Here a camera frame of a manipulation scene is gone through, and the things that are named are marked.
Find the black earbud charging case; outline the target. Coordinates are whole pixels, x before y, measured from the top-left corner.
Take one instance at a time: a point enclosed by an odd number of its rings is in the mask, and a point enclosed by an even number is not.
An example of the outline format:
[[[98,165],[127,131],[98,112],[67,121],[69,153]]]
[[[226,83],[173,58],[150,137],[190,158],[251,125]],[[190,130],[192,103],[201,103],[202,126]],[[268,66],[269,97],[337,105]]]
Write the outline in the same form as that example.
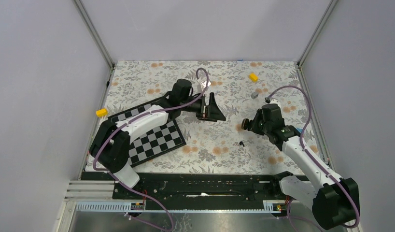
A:
[[[241,128],[246,131],[250,130],[250,120],[248,118],[243,119],[241,123]]]

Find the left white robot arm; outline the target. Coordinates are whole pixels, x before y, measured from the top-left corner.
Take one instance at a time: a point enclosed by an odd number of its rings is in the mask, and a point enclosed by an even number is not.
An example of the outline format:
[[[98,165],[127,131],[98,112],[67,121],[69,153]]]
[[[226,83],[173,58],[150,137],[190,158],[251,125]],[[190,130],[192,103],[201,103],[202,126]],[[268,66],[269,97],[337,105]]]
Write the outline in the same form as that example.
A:
[[[203,93],[194,97],[190,95],[191,90],[190,81],[179,79],[158,104],[152,105],[143,113],[123,122],[112,123],[106,120],[101,124],[89,154],[124,185],[124,193],[130,198],[140,197],[143,188],[139,183],[139,175],[129,164],[129,146],[136,139],[172,121],[182,111],[195,113],[197,119],[203,121],[226,120],[213,93],[210,94],[209,102],[205,103]]]

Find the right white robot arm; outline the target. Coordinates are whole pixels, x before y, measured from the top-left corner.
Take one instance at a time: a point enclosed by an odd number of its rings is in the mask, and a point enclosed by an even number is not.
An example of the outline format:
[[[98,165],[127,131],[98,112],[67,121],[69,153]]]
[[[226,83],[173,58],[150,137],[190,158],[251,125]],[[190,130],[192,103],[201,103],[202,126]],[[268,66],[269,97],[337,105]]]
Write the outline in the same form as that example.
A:
[[[325,230],[352,220],[359,223],[358,184],[352,178],[344,179],[318,159],[301,133],[285,124],[278,104],[263,105],[254,119],[242,121],[241,128],[267,136],[309,180],[306,184],[290,172],[277,174],[269,187],[272,197],[282,199],[288,195],[298,200],[312,211],[316,222]]]

